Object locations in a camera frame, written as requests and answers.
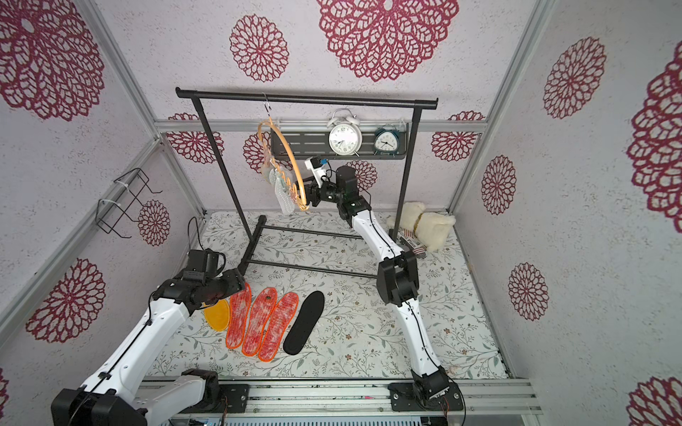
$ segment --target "black insole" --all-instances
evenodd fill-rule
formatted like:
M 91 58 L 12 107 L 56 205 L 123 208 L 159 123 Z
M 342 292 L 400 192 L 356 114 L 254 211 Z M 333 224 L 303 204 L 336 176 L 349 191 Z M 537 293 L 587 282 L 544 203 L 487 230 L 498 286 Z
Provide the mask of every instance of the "black insole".
M 321 291 L 312 292 L 306 297 L 299 309 L 296 322 L 284 339 L 282 348 L 287 354 L 296 355 L 301 352 L 324 308 L 325 295 Z

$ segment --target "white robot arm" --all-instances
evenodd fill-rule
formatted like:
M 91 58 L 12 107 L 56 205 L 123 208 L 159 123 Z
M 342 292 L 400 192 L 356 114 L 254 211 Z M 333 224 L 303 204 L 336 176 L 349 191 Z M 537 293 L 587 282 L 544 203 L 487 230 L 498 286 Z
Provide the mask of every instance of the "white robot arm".
M 150 295 L 149 309 L 109 359 L 81 387 L 63 389 L 53 400 L 55 426 L 156 426 L 185 408 L 206 411 L 220 403 L 218 375 L 199 369 L 183 372 L 146 399 L 135 398 L 171 335 L 203 305 L 245 288 L 237 269 L 217 267 L 221 254 L 190 250 L 188 255 L 187 267 Z
M 359 195 L 355 169 L 336 169 L 336 183 L 327 178 L 324 165 L 317 157 L 306 160 L 313 174 L 306 184 L 306 198 L 313 206 L 320 201 L 337 204 L 339 214 L 370 246 L 379 262 L 376 288 L 386 304 L 395 312 L 410 354 L 416 397 L 422 402 L 440 397 L 449 389 L 449 377 L 441 366 L 426 335 L 419 312 L 419 277 L 415 254 L 395 244 L 378 224 L 367 201 Z

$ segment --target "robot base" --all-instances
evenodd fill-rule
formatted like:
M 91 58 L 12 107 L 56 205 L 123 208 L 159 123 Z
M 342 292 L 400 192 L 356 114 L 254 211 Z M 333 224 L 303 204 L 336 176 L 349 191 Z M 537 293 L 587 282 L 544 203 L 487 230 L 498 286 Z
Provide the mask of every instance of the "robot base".
M 393 411 L 443 411 L 443 398 L 447 401 L 448 411 L 464 411 L 462 396 L 456 387 L 450 386 L 444 396 L 420 401 L 417 398 L 416 384 L 413 383 L 391 383 L 388 390 L 391 392 L 391 408 Z

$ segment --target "wall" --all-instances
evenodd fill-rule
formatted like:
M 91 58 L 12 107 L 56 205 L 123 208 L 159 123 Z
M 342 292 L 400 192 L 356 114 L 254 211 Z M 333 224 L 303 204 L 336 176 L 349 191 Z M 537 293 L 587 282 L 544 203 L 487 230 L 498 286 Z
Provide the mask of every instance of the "wall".
M 13 298 L 150 140 L 74 6 L 31 5 L 0 8 L 0 309 L 20 303 Z M 193 210 L 159 151 L 143 167 L 163 192 L 143 192 L 145 207 L 129 210 L 141 226 L 119 223 L 132 238 L 97 233 L 3 342 L 0 424 L 51 422 L 57 393 L 104 362 L 177 270 Z
M 0 388 L 0 425 L 46 424 L 57 393 L 80 386 L 111 355 L 144 314 L 149 294 L 185 259 L 192 207 L 159 151 L 143 170 L 150 188 L 163 191 L 144 189 L 145 207 L 134 202 L 130 208 L 131 217 L 146 221 L 139 226 L 123 218 L 116 225 L 130 239 L 98 232 L 0 352 L 0 381 L 7 381 Z M 133 190 L 139 185 L 136 180 Z M 129 194 L 121 199 L 129 201 Z
M 560 2 L 456 207 L 552 425 L 682 421 L 681 20 L 672 1 Z
M 149 140 L 72 5 L 45 4 L 0 12 L 0 309 Z
M 367 4 L 298 0 L 97 1 L 126 61 L 158 119 L 192 119 L 175 87 L 365 97 L 440 98 L 424 119 L 482 119 L 526 25 L 534 0 Z M 335 35 L 341 26 L 348 34 Z M 372 35 L 362 31 L 371 28 Z M 261 119 L 260 102 L 205 101 L 211 119 Z M 281 119 L 328 119 L 333 106 L 272 104 Z M 360 119 L 411 118 L 410 110 L 353 108 Z M 276 209 L 268 184 L 250 168 L 254 138 L 220 134 L 224 159 L 247 209 Z M 420 133 L 409 200 L 444 207 L 464 168 L 473 139 Z M 208 209 L 233 204 L 203 134 L 171 135 L 183 167 Z M 440 149 L 461 150 L 437 156 Z M 378 207 L 398 201 L 403 161 L 361 165 Z

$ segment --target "black mounting plate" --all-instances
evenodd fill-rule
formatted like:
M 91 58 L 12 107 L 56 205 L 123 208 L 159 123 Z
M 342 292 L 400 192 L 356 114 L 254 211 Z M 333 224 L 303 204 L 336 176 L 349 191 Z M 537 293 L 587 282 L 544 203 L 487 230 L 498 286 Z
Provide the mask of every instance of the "black mounting plate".
M 324 132 L 282 132 L 287 143 L 291 147 L 295 159 L 307 159 L 317 156 L 326 159 L 404 159 L 407 154 L 409 142 L 409 128 L 406 124 L 404 130 L 398 131 L 398 150 L 393 154 L 377 153 L 374 150 L 374 131 L 362 132 L 362 144 L 357 155 L 338 155 L 329 147 L 329 130 Z M 270 132 L 272 141 L 272 154 L 276 159 L 289 159 L 284 145 L 275 132 Z
M 204 411 L 202 413 L 220 413 L 225 411 L 225 397 L 227 397 L 227 412 L 241 413 L 246 412 L 246 403 L 249 400 L 249 385 L 248 384 L 221 384 L 220 385 L 220 399 L 221 402 L 213 410 Z M 186 408 L 182 410 L 183 414 L 197 414 L 196 409 Z
M 443 411 L 441 406 L 443 397 L 434 398 L 427 406 L 419 405 L 411 383 L 390 383 L 388 390 L 391 392 L 390 399 L 393 411 Z M 445 394 L 445 399 L 449 404 L 448 411 L 464 411 L 462 396 L 457 392 L 456 387 L 450 385 L 450 389 Z

